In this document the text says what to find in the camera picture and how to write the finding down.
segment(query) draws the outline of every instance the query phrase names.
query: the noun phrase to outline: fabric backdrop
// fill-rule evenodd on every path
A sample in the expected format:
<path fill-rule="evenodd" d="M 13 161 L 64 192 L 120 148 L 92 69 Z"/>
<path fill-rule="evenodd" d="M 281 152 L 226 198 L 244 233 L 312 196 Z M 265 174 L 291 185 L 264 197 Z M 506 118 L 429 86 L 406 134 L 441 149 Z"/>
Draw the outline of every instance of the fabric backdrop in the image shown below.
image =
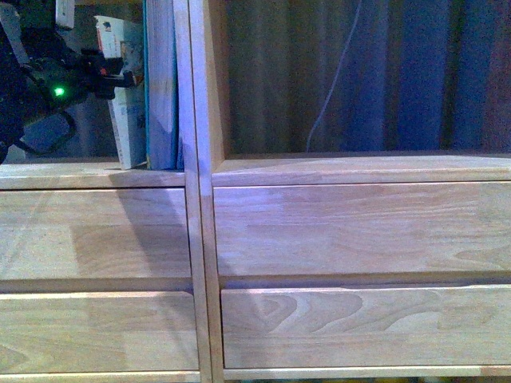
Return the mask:
<path fill-rule="evenodd" d="M 313 152 L 511 148 L 510 0 L 362 0 Z M 229 0 L 232 147 L 303 152 L 358 0 Z"/>

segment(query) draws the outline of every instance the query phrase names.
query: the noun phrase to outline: wooden drawer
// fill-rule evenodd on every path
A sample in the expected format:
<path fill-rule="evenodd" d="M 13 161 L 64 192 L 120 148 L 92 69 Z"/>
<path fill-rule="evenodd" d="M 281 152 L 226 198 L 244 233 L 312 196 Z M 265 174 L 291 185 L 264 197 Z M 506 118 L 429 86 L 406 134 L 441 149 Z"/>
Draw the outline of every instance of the wooden drawer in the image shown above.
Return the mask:
<path fill-rule="evenodd" d="M 511 364 L 511 286 L 225 290 L 228 369 Z"/>
<path fill-rule="evenodd" d="M 198 369 L 187 293 L 0 295 L 0 373 Z"/>
<path fill-rule="evenodd" d="M 0 191 L 0 279 L 189 278 L 184 189 Z"/>
<path fill-rule="evenodd" d="M 223 276 L 511 271 L 511 183 L 215 188 Z"/>

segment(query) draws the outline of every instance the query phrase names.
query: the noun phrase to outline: light wood grain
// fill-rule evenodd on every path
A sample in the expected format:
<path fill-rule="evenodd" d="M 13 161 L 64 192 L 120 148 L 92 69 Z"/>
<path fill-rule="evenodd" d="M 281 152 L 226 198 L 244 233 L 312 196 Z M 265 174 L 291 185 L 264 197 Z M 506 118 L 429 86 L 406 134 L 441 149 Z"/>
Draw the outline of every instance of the light wood grain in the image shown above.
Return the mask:
<path fill-rule="evenodd" d="M 131 373 L 23 373 L 0 375 L 1 383 L 193 383 L 199 371 Z"/>
<path fill-rule="evenodd" d="M 185 191 L 200 380 L 202 383 L 211 383 L 212 364 L 209 342 L 208 297 L 204 270 L 204 246 L 202 243 L 199 163 L 197 159 L 195 107 L 193 102 L 192 47 L 188 0 L 173 0 L 173 9 L 176 23 L 177 71 L 179 73 L 179 126 L 183 131 L 184 170 L 186 172 Z"/>
<path fill-rule="evenodd" d="M 508 156 L 376 156 L 225 160 L 214 186 L 511 180 Z"/>
<path fill-rule="evenodd" d="M 221 39 L 225 31 L 225 25 L 222 25 L 223 7 L 224 2 L 218 0 L 189 0 L 204 272 L 214 382 L 224 381 L 211 178 L 213 169 L 224 160 L 227 151 L 224 144 L 228 142 L 224 137 L 225 121 L 228 118 L 224 93 L 228 79 L 223 76 L 226 57 L 219 57 L 221 47 L 218 44 L 220 41 L 226 42 Z"/>
<path fill-rule="evenodd" d="M 511 183 L 215 188 L 223 276 L 511 271 Z"/>
<path fill-rule="evenodd" d="M 0 192 L 0 278 L 190 278 L 183 189 Z"/>
<path fill-rule="evenodd" d="M 175 186 L 184 186 L 183 172 L 121 170 L 118 162 L 0 166 L 0 190 Z"/>
<path fill-rule="evenodd" d="M 225 4 L 190 0 L 190 30 L 199 156 L 210 170 L 228 154 L 228 56 Z"/>
<path fill-rule="evenodd" d="M 492 372 L 503 376 L 511 374 L 511 365 L 436 365 L 436 366 L 392 366 L 392 367 L 338 367 L 322 369 L 226 369 L 226 380 L 270 380 L 270 379 L 346 379 L 364 377 L 479 377 L 491 376 Z"/>
<path fill-rule="evenodd" d="M 194 370 L 187 293 L 0 296 L 1 373 Z"/>
<path fill-rule="evenodd" d="M 225 365 L 511 364 L 511 286 L 225 290 Z"/>

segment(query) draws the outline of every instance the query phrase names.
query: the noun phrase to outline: cable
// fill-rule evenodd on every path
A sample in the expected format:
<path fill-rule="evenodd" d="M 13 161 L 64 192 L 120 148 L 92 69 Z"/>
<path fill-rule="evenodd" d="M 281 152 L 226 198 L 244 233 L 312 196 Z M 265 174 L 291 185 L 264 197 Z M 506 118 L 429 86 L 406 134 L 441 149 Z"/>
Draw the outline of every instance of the cable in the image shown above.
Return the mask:
<path fill-rule="evenodd" d="M 339 59 L 339 64 L 337 66 L 337 70 L 335 71 L 334 80 L 332 81 L 332 85 L 330 87 L 330 91 L 328 92 L 327 98 L 325 99 L 325 103 L 323 104 L 323 107 L 321 108 L 321 112 L 318 115 L 318 118 L 316 119 L 314 125 L 312 125 L 312 129 L 309 132 L 309 137 L 307 138 L 307 146 L 305 148 L 305 152 L 309 153 L 311 150 L 311 140 L 312 136 L 314 135 L 315 130 L 318 128 L 319 123 L 323 119 L 323 115 L 325 114 L 325 111 L 327 110 L 328 103 L 330 102 L 330 99 L 332 97 L 332 94 L 334 93 L 335 85 L 337 84 L 337 80 L 339 79 L 339 74 L 341 73 L 341 69 L 343 68 L 343 62 L 346 57 L 347 51 L 350 48 L 351 40 L 353 39 L 353 35 L 355 34 L 355 30 L 357 29 L 358 25 L 358 18 L 360 17 L 360 10 L 362 9 L 362 0 L 358 1 L 357 11 L 355 13 L 355 19 L 353 20 L 353 25 L 351 26 L 350 35 L 348 36 L 348 39 L 346 41 L 346 44 L 344 46 L 343 52 L 341 54 L 341 57 Z"/>

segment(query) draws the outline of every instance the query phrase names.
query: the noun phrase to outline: green light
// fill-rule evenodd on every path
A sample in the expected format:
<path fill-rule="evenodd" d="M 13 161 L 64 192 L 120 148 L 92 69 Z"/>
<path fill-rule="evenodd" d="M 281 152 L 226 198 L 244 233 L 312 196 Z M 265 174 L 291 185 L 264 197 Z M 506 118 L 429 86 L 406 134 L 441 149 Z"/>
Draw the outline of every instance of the green light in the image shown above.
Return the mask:
<path fill-rule="evenodd" d="M 53 92 L 55 93 L 55 96 L 62 97 L 65 94 L 65 89 L 64 88 L 60 88 L 60 87 L 59 88 L 55 88 L 53 90 Z"/>

